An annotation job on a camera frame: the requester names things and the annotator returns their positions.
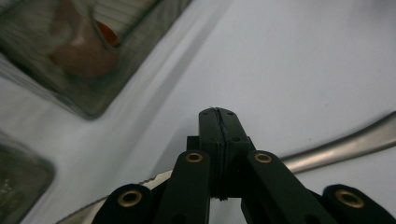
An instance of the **transparent container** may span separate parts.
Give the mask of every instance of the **transparent container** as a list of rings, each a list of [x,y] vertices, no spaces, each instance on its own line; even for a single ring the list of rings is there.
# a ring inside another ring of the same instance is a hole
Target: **transparent container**
[[[19,223],[53,177],[48,161],[0,132],[0,223]]]
[[[3,0],[0,50],[28,76],[9,78],[95,119],[190,1]]]

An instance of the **white table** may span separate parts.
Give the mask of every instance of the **white table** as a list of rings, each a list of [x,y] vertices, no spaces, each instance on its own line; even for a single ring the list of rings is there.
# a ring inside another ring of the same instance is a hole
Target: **white table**
[[[0,129],[57,169],[23,223],[54,223],[172,169],[210,106],[278,156],[365,127],[396,109],[395,21],[393,1],[195,0],[94,121],[0,79]],[[394,149],[298,178],[318,193],[356,187],[396,216]],[[211,223],[245,223],[239,206],[213,202]]]

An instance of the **brass screw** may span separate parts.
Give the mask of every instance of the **brass screw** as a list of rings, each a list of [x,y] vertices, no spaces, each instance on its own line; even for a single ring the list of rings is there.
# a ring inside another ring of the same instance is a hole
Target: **brass screw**
[[[256,159],[256,161],[262,162],[262,163],[268,163],[272,161],[272,157],[265,154],[265,153],[257,153],[254,156],[254,159]]]
[[[131,189],[128,191],[123,192],[119,197],[119,205],[122,207],[132,207],[140,203],[142,200],[143,195],[140,191],[135,189]]]
[[[186,156],[186,160],[189,162],[199,162],[203,159],[204,157],[196,152],[192,152],[189,155]]]
[[[362,208],[364,206],[364,201],[358,195],[350,192],[346,189],[339,189],[335,192],[335,197],[343,204],[349,207]]]

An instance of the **gold washer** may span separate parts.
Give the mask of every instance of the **gold washer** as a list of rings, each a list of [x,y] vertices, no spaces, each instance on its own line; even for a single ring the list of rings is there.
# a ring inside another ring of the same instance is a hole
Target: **gold washer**
[[[132,200],[125,200],[125,197],[130,194],[133,194],[136,197]],[[143,195],[140,191],[131,189],[131,190],[123,192],[120,195],[118,202],[119,202],[119,205],[121,205],[122,207],[132,207],[132,206],[137,205],[142,200],[142,198],[143,198]]]
[[[348,195],[356,200],[356,202],[349,201],[344,198],[345,195]],[[358,195],[346,190],[346,189],[339,189],[335,192],[335,197],[337,197],[338,201],[348,205],[349,207],[354,208],[362,208],[364,206],[364,201]]]
[[[189,155],[186,156],[186,160],[189,161],[189,162],[198,162],[198,161],[201,161],[203,158],[204,157],[201,154],[196,153],[196,152],[192,152],[192,153],[190,153]]]
[[[265,153],[257,153],[256,155],[254,155],[254,159],[256,159],[256,161],[262,162],[262,163],[268,163],[272,161],[272,157],[270,157],[269,155],[265,154]]]

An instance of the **knife handle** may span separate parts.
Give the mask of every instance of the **knife handle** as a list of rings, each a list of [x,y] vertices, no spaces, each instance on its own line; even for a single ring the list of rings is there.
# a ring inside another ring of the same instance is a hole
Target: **knife handle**
[[[320,147],[282,158],[295,174],[396,146],[396,112]]]

